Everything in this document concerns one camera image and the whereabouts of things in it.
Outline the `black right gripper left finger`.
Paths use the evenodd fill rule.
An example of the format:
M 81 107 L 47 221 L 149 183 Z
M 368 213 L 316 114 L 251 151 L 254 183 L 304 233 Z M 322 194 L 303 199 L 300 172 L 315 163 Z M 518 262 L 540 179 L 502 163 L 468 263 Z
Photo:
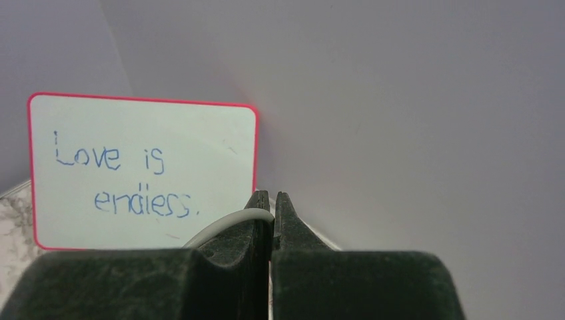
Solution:
M 2 319 L 267 319 L 271 224 L 198 248 L 53 251 L 23 273 Z

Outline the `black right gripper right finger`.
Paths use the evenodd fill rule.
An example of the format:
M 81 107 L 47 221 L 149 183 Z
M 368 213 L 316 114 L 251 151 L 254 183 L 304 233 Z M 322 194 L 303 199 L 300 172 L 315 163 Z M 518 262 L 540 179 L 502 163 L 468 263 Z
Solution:
M 449 270 L 422 251 L 337 251 L 277 195 L 275 319 L 463 319 Z

